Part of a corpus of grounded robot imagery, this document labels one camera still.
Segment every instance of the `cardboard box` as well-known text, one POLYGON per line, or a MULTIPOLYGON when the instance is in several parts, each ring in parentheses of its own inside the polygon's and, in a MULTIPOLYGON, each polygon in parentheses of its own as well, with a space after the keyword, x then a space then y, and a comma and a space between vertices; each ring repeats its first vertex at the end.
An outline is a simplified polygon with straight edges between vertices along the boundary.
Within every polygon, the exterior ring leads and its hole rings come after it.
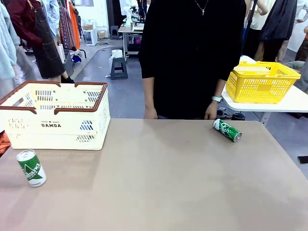
POLYGON ((102 39, 102 38, 104 39, 105 37, 107 37, 105 30, 99 30, 99 31, 97 31, 97 34, 98 34, 98 38, 100 38, 100 39, 102 39))
POLYGON ((93 25, 84 25, 82 28, 84 30, 93 30, 93 25))

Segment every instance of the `yellow basket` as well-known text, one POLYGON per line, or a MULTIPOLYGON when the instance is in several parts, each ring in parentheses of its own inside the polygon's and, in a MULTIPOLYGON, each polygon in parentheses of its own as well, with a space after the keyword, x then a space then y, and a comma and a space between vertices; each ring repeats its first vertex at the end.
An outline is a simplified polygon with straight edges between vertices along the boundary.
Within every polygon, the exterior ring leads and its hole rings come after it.
POLYGON ((230 73, 227 92, 237 103, 279 103, 300 74, 279 63, 240 63, 230 73))

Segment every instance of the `apron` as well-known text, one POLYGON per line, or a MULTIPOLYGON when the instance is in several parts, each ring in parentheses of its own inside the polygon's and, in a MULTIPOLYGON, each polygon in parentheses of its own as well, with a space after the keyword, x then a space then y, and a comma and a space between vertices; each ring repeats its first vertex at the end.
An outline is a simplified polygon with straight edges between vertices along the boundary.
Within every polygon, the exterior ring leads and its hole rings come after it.
POLYGON ((34 9, 30 0, 27 1, 35 15, 34 34, 43 40, 42 47, 33 47, 40 75, 44 79, 58 77, 65 69, 54 44, 43 7, 34 9))

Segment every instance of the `wristwatch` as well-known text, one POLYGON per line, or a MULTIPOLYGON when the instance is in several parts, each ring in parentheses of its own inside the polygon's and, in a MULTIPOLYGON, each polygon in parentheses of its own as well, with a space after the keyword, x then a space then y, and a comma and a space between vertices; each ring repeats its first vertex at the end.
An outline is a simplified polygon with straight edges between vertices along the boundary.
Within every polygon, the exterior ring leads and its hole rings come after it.
POLYGON ((221 101, 221 97, 213 96, 212 100, 215 100, 215 101, 217 101, 219 103, 221 101))

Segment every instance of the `can lying on side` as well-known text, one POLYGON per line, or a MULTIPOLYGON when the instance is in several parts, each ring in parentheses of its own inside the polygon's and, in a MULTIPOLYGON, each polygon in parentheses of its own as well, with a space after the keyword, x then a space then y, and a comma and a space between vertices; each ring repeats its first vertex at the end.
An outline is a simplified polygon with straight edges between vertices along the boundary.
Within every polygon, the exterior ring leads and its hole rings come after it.
POLYGON ((213 123, 213 127, 218 131, 220 131, 224 136, 228 137, 229 140, 233 142, 237 142, 242 136, 242 133, 240 131, 233 128, 232 126, 230 126, 221 119, 215 120, 213 123))
POLYGON ((32 187, 38 187, 45 183, 46 174, 34 150, 25 150, 16 158, 32 187))

